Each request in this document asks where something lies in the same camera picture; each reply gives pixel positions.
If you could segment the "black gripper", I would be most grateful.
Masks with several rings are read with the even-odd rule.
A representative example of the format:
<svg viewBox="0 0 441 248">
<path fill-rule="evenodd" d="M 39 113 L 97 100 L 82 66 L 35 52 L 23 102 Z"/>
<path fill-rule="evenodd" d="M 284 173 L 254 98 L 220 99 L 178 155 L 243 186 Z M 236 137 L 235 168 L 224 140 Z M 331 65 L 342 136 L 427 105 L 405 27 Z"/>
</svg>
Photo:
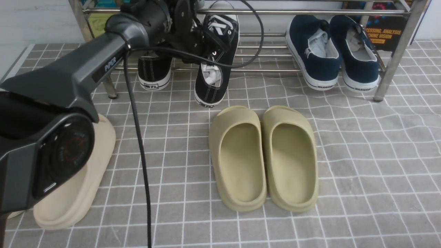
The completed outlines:
<svg viewBox="0 0 441 248">
<path fill-rule="evenodd" d="M 203 0 L 167 0 L 171 29 L 165 35 L 166 44 L 181 52 L 206 55 L 207 47 L 203 44 L 202 24 L 197 19 L 196 12 L 204 7 Z"/>
</svg>

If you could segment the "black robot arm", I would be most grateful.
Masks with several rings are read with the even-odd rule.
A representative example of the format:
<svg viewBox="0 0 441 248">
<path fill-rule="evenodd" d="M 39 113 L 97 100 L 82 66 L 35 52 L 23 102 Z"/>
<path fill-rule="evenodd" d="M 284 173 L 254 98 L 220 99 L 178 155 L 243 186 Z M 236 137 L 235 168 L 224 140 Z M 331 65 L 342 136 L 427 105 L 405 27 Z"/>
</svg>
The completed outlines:
<svg viewBox="0 0 441 248">
<path fill-rule="evenodd" d="M 200 58 L 203 38 L 193 26 L 203 4 L 132 0 L 107 19 L 102 35 L 1 83 L 1 246 L 7 218 L 30 208 L 47 230 L 85 217 L 116 143 L 91 93 L 135 51 Z"/>
</svg>

